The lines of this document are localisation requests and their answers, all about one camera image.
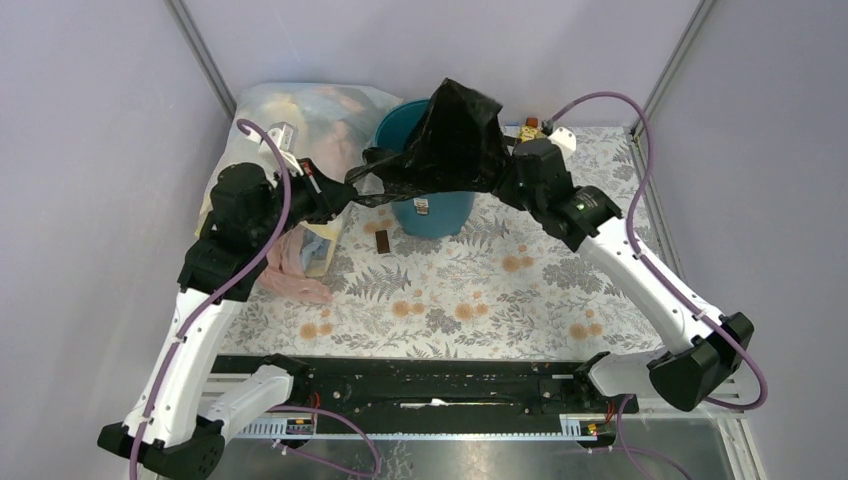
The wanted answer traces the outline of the black trash bag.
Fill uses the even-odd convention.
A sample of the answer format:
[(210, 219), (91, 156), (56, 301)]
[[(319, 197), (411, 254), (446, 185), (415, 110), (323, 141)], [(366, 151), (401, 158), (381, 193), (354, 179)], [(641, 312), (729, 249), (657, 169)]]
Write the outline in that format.
[(438, 193), (509, 193), (516, 165), (500, 129), (501, 109), (493, 98), (446, 78), (403, 149), (365, 149), (364, 164), (350, 170), (345, 182), (354, 185), (369, 175), (382, 181), (381, 193), (357, 198), (367, 207)]

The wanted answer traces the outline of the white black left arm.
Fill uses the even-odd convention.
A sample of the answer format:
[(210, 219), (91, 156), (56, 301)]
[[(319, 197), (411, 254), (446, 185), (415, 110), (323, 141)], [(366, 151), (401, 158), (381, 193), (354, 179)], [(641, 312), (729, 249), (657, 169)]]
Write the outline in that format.
[(226, 444), (273, 407), (309, 401), (307, 366), (279, 354), (221, 399), (201, 402), (220, 345), (265, 270), (276, 240), (304, 220), (327, 222), (356, 197), (307, 159), (268, 175), (259, 165), (222, 170), (211, 209), (178, 277), (174, 313), (154, 370), (124, 420), (102, 428), (100, 448), (129, 462), (129, 477), (151, 472), (205, 479)]

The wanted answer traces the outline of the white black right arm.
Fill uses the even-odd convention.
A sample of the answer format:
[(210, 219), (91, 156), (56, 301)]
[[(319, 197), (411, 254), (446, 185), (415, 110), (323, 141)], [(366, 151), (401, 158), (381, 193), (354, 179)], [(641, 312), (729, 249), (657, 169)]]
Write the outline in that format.
[(568, 130), (518, 143), (495, 194), (529, 212), (550, 236), (602, 271), (658, 333), (654, 351), (599, 354), (573, 386), (575, 402), (597, 412), (613, 396), (656, 394), (692, 411), (742, 364), (754, 333), (743, 313), (724, 314), (674, 274), (632, 231), (621, 209), (566, 168), (576, 149)]

